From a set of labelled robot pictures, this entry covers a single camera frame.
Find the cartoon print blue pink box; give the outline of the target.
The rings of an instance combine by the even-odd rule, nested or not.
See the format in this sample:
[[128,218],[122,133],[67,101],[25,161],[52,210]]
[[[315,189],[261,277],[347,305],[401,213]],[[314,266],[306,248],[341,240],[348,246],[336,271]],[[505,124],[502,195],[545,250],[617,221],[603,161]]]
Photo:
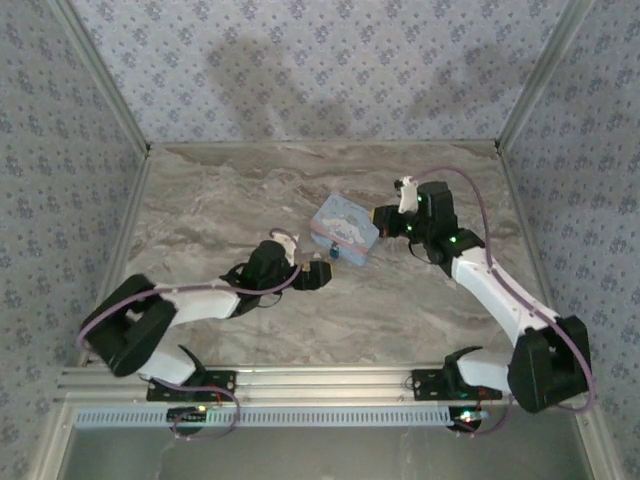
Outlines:
[[346,198],[331,194],[310,221],[312,240],[329,251],[333,242],[341,246],[344,261],[364,266],[378,238],[370,212]]

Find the small circuit board with light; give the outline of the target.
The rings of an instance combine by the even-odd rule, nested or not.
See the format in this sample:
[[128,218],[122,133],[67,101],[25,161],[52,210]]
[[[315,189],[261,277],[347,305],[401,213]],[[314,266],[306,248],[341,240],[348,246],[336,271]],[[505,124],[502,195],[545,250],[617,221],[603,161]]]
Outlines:
[[481,408],[468,406],[451,406],[449,415],[452,423],[447,428],[456,433],[473,435],[484,420],[489,418],[489,413]]
[[168,423],[195,423],[203,424],[207,419],[208,409],[205,406],[186,406],[169,408],[165,418]]

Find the grey metal sheet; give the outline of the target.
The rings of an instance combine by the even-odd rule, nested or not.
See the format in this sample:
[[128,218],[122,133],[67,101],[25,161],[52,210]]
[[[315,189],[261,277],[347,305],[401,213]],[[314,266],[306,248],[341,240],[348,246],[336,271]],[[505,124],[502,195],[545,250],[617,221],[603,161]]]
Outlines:
[[57,480],[594,480],[571,424],[518,420],[486,437],[402,427],[80,429]]

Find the wide aluminium base rail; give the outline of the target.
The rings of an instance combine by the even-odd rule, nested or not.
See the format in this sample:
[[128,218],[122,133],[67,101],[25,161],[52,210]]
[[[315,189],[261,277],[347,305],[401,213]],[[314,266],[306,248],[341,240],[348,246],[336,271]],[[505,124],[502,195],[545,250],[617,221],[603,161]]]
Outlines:
[[[243,406],[404,406],[414,399],[411,372],[437,365],[222,366],[210,370],[236,372],[235,396]],[[140,377],[116,378],[101,365],[64,369],[55,402],[142,404],[149,385]],[[501,400],[419,401],[432,405],[498,406]]]

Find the aluminium side rail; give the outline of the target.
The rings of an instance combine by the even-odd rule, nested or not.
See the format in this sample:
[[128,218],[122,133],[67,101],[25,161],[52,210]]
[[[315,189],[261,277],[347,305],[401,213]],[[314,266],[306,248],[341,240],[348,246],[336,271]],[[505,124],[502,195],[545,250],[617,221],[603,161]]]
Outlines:
[[[524,202],[521,199],[521,195],[518,190],[515,175],[510,166],[508,152],[499,141],[495,142],[495,148],[502,165],[503,174],[507,180],[509,191],[518,216],[518,221],[523,231],[529,259],[534,269],[536,281],[539,286],[540,293],[542,294],[542,299],[550,309],[553,309],[555,307],[555,302],[552,296],[551,286],[545,267],[540,259],[540,251],[536,244],[535,235],[530,225]],[[557,323],[553,323],[550,316],[538,312],[534,314],[534,317],[542,320],[552,331],[556,333],[560,341],[572,353],[573,358],[578,363],[578,372],[584,375],[586,381],[587,389],[585,393],[578,394],[558,403],[556,407],[567,413],[586,413],[595,405],[595,401],[597,399],[591,367],[588,365],[584,355],[580,352],[579,347],[570,339],[569,334]]]
[[132,238],[138,221],[151,169],[151,161],[149,160],[151,153],[151,150],[148,150],[145,153],[136,172],[129,199],[120,223],[118,235],[113,245],[107,265],[106,274],[98,291],[94,305],[95,308],[99,307],[101,303],[109,297],[124,278],[131,250]]

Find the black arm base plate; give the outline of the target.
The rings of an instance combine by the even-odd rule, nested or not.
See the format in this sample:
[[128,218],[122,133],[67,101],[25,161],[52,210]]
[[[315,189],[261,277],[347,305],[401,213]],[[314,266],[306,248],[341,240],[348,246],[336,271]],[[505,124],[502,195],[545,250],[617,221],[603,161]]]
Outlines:
[[[232,370],[201,370],[195,372],[185,383],[187,387],[217,387],[231,393],[235,392],[236,372]],[[230,399],[220,393],[198,390],[184,392],[170,389],[152,380],[146,393],[146,400],[150,402],[230,402]]]
[[417,369],[411,372],[416,401],[478,401],[501,400],[499,390],[467,384],[451,369]]

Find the aluminium corner post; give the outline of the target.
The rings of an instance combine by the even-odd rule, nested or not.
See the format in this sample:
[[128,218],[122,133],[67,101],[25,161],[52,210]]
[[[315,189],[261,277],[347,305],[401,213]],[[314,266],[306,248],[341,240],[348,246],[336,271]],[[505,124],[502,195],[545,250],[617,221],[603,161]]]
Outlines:
[[53,15],[65,30],[71,44],[87,68],[106,104],[114,113],[127,138],[142,153],[147,153],[147,142],[138,127],[116,82],[93,44],[90,32],[84,26],[71,0],[46,0]]
[[533,64],[504,127],[496,138],[496,148],[500,154],[512,147],[596,1],[567,0],[546,44]]

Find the aluminium frame leg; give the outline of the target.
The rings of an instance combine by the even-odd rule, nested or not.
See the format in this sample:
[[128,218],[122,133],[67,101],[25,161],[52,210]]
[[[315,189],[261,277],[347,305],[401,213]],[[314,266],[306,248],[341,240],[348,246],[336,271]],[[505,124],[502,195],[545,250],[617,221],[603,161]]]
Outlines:
[[54,404],[43,427],[27,480],[58,480],[75,417],[76,409],[69,401]]
[[627,480],[601,408],[580,414],[577,425],[594,480]]

